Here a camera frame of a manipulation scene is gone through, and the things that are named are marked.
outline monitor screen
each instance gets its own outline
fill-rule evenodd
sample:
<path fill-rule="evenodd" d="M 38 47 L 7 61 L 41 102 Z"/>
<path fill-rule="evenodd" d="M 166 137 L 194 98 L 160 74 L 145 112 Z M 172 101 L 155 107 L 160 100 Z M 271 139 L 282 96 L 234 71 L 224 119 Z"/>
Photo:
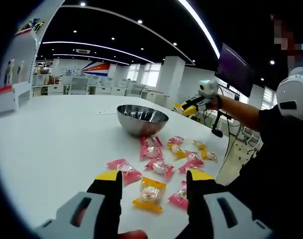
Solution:
<path fill-rule="evenodd" d="M 247 97 L 250 96 L 253 70 L 249 65 L 229 46 L 223 44 L 220 53 L 219 65 L 215 76 L 230 84 Z"/>

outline yellow candy wrapper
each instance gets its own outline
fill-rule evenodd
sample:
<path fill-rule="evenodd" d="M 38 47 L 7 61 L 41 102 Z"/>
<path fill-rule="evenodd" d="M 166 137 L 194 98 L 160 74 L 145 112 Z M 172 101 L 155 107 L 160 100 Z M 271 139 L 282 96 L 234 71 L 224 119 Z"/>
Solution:
<path fill-rule="evenodd" d="M 205 149 L 201 150 L 201 158 L 217 162 L 217 156 L 214 152 L 208 152 Z"/>
<path fill-rule="evenodd" d="M 140 197 L 133 200 L 132 203 L 140 209 L 161 213 L 160 203 L 165 189 L 165 183 L 143 177 L 140 185 Z"/>
<path fill-rule="evenodd" d="M 206 145 L 204 143 L 201 143 L 199 141 L 193 140 L 193 143 L 198 147 L 198 150 L 203 150 L 206 148 Z"/>
<path fill-rule="evenodd" d="M 185 158 L 187 156 L 186 153 L 179 146 L 177 146 L 174 143 L 167 143 L 167 147 L 175 155 L 177 160 Z"/>

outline hand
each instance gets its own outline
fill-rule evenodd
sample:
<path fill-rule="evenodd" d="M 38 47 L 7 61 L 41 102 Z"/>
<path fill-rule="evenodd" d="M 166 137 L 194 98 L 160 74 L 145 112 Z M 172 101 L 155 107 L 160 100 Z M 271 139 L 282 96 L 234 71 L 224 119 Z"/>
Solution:
<path fill-rule="evenodd" d="M 207 103 L 206 109 L 207 110 L 215 110 L 217 111 L 218 103 L 217 103 L 217 98 L 213 97 L 212 101 L 210 103 Z"/>

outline pink candy wrapper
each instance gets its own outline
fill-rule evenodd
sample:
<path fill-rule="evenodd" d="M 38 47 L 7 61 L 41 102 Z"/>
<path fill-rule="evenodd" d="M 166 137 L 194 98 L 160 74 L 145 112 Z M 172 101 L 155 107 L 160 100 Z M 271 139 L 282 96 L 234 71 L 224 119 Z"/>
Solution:
<path fill-rule="evenodd" d="M 173 194 L 169 198 L 169 202 L 172 203 L 173 205 L 176 205 L 185 210 L 188 209 L 187 182 L 186 181 L 182 181 L 182 186 L 180 188 L 180 191 L 178 193 Z"/>
<path fill-rule="evenodd" d="M 164 160 L 162 150 L 156 146 L 140 146 L 140 159 L 152 159 L 152 158 L 159 158 Z"/>
<path fill-rule="evenodd" d="M 201 164 L 200 164 L 199 160 L 194 159 L 194 160 L 186 162 L 183 166 L 181 166 L 179 168 L 179 171 L 182 172 L 182 173 L 185 173 L 185 172 L 187 172 L 191 168 L 199 170 L 200 165 Z"/>
<path fill-rule="evenodd" d="M 118 159 L 113 162 L 107 163 L 107 166 L 111 170 L 119 170 L 122 172 L 123 181 L 126 184 L 136 182 L 141 179 L 142 174 L 134 169 L 126 159 Z"/>
<path fill-rule="evenodd" d="M 157 136 L 156 137 L 141 137 L 140 144 L 145 145 L 145 146 L 162 147 L 162 143 Z"/>
<path fill-rule="evenodd" d="M 168 140 L 169 143 L 174 143 L 176 145 L 181 145 L 183 141 L 185 141 L 185 139 L 180 136 L 173 136 Z"/>
<path fill-rule="evenodd" d="M 198 161 L 198 165 L 203 165 L 204 163 L 202 162 L 202 160 L 200 159 L 199 155 L 197 152 L 190 152 L 185 150 L 185 153 L 187 155 L 187 160 L 191 161 L 191 160 L 197 160 Z"/>
<path fill-rule="evenodd" d="M 154 158 L 145 166 L 147 169 L 152 169 L 156 173 L 164 175 L 166 179 L 169 179 L 173 174 L 174 166 L 166 163 L 162 159 Z"/>

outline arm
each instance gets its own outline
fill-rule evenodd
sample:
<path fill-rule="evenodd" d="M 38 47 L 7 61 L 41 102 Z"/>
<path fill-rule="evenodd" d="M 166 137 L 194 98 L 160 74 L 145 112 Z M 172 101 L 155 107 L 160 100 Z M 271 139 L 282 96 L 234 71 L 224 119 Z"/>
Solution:
<path fill-rule="evenodd" d="M 222 110 L 238 120 L 242 125 L 256 131 L 260 130 L 259 110 L 257 108 L 225 96 L 219 96 L 222 100 Z M 217 110 L 217 105 L 217 99 L 214 98 L 210 105 L 207 106 L 207 109 Z"/>

